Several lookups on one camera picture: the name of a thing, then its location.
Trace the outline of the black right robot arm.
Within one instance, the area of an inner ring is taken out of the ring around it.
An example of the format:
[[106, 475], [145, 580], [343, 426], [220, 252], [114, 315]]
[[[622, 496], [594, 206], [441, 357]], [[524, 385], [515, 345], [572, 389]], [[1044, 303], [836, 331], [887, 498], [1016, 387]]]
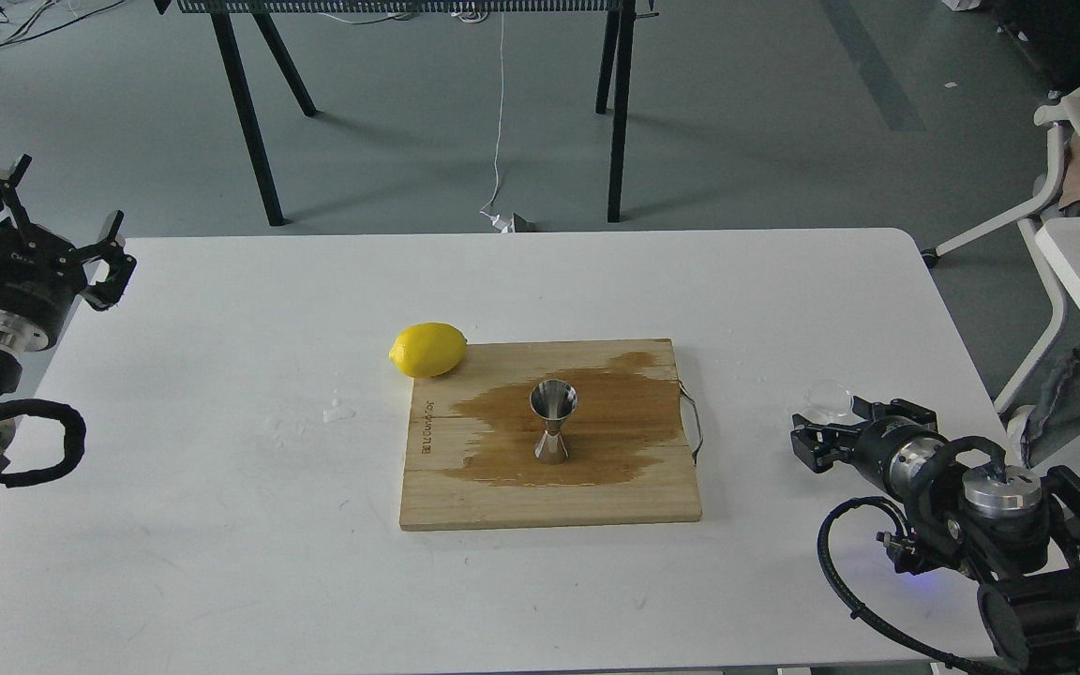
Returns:
[[816, 535], [821, 571], [852, 619], [944, 667], [996, 671], [910, 637], [846, 585], [831, 554], [832, 526], [875, 507], [894, 526], [876, 538], [896, 573], [949, 569], [977, 582], [999, 672], [1080, 674], [1079, 475], [1066, 465], [1037, 475], [1008, 464], [989, 438], [943, 437], [935, 411], [907, 400], [850, 397], [843, 414], [806, 409], [791, 424], [794, 456], [807, 469], [843, 462], [879, 490], [836, 505]]

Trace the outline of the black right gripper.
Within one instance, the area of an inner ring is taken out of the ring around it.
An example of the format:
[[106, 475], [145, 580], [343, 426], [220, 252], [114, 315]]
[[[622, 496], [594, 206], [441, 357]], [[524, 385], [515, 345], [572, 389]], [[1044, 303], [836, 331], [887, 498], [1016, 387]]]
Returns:
[[853, 465], [859, 474], [891, 497], [905, 497], [912, 480], [947, 438], [939, 435], [939, 415], [908, 400], [870, 402], [855, 397], [852, 426], [810, 422], [801, 413], [791, 417], [791, 447], [814, 473], [836, 462]]

